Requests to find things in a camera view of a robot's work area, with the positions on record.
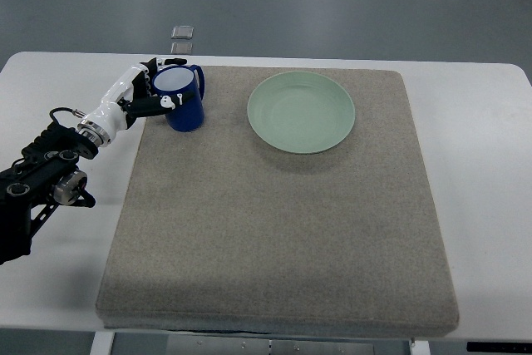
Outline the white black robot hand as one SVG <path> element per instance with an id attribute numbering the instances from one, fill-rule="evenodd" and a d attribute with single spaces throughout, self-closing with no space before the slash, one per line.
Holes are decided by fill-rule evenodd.
<path id="1" fill-rule="evenodd" d="M 133 65 L 102 97 L 94 111 L 83 116 L 77 131 L 98 145 L 108 145 L 119 131 L 129 129 L 143 117 L 166 116 L 170 112 L 161 104 L 152 87 L 155 74 L 167 67 L 190 66 L 181 58 L 153 58 Z"/>

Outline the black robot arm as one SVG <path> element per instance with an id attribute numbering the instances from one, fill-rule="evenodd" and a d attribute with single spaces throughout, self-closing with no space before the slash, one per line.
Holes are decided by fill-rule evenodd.
<path id="1" fill-rule="evenodd" d="M 50 125 L 1 172 L 3 264 L 31 253 L 33 237 L 58 207 L 96 204 L 77 163 L 93 159 L 111 137 L 78 110 L 57 107 L 49 116 Z"/>

